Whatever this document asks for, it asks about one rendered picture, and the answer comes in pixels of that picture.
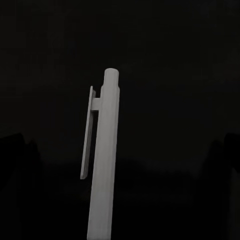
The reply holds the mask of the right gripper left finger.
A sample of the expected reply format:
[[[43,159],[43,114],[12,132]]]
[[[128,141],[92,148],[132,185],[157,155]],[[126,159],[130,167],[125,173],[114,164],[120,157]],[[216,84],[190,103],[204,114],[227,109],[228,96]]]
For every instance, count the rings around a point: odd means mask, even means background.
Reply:
[[[21,133],[0,139],[0,193],[26,152]]]

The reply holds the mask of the pen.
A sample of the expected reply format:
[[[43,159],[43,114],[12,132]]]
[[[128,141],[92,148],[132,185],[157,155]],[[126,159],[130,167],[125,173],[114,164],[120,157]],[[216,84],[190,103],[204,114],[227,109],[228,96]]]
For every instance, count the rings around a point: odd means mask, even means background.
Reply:
[[[107,68],[100,98],[90,87],[80,180],[88,176],[94,112],[98,112],[86,240],[111,240],[119,118],[119,71]]]

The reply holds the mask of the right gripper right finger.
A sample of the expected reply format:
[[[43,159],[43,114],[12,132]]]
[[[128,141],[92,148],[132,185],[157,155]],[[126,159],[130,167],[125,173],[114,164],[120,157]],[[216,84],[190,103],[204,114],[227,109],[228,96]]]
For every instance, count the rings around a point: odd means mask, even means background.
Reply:
[[[223,141],[223,152],[240,175],[240,135],[227,133]]]

